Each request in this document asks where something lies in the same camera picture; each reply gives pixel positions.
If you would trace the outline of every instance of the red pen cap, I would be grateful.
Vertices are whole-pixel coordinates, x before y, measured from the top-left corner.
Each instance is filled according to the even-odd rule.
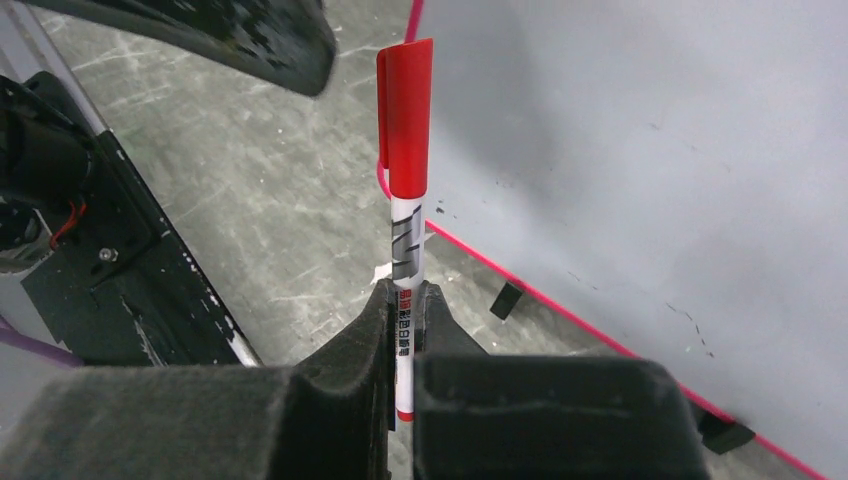
[[[380,163],[397,198],[420,198],[427,191],[432,78],[432,38],[377,53]]]

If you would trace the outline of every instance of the black plastic part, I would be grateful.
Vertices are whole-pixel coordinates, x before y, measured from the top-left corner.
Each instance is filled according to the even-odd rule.
[[[757,435],[745,425],[726,422],[709,412],[703,412],[698,422],[701,443],[711,452],[723,455],[753,440]]]
[[[421,288],[423,302],[419,302],[418,318],[424,318],[424,329],[416,329],[416,343],[420,339],[427,354],[486,355],[471,335],[456,323],[441,287],[424,282]]]
[[[78,196],[95,160],[84,132],[27,88],[39,81],[0,83],[0,195],[38,207]]]
[[[390,282],[299,365],[84,369],[34,402],[4,478],[388,478]]]
[[[52,75],[32,91],[90,131]],[[22,282],[56,341],[88,365],[234,364],[238,332],[185,243],[111,132],[89,138],[99,165],[88,210],[59,251]],[[56,231],[67,211],[43,210]],[[103,262],[99,250],[118,252]]]
[[[495,299],[495,303],[492,304],[492,308],[490,308],[489,311],[494,313],[495,316],[501,320],[506,320],[506,317],[508,317],[510,312],[512,312],[512,309],[515,308],[515,305],[518,303],[518,299],[521,298],[523,293],[524,291],[518,288],[515,284],[506,282],[500,293],[498,293],[498,297]]]
[[[662,367],[484,355],[439,288],[422,291],[415,478],[709,478],[689,406]],[[13,432],[0,471],[57,480],[388,479],[394,298],[391,282],[380,281],[362,313],[294,368],[62,376]]]
[[[155,38],[294,92],[327,86],[336,40],[318,0],[26,0]]]
[[[708,479],[665,369],[622,358],[423,355],[415,478]]]

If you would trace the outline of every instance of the black metal bracket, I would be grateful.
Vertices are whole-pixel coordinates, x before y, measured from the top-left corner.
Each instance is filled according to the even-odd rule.
[[[518,288],[514,283],[506,282],[489,311],[501,320],[506,320],[523,293],[524,290]]]

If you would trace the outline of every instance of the concrete floor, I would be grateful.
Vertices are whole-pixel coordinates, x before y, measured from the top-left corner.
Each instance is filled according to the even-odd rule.
[[[389,261],[388,202],[374,179],[374,57],[401,41],[407,0],[328,0],[340,45],[318,101],[184,51],[40,12],[224,301],[269,364],[295,363],[354,318]],[[440,237],[427,276],[493,353],[611,354],[531,299],[488,314],[502,279]],[[392,436],[408,478],[409,432]],[[804,478],[758,444],[707,455],[716,479]]]

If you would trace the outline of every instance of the purple cable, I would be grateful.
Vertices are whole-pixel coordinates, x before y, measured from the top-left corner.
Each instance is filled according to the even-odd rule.
[[[72,368],[83,366],[82,359],[76,355],[40,340],[21,335],[14,331],[11,326],[0,328],[0,344],[34,353],[59,366]]]
[[[0,315],[0,328],[5,328],[6,330],[11,330],[13,332],[15,331],[15,328],[12,327],[12,324],[7,322],[5,318],[3,318],[3,315]]]

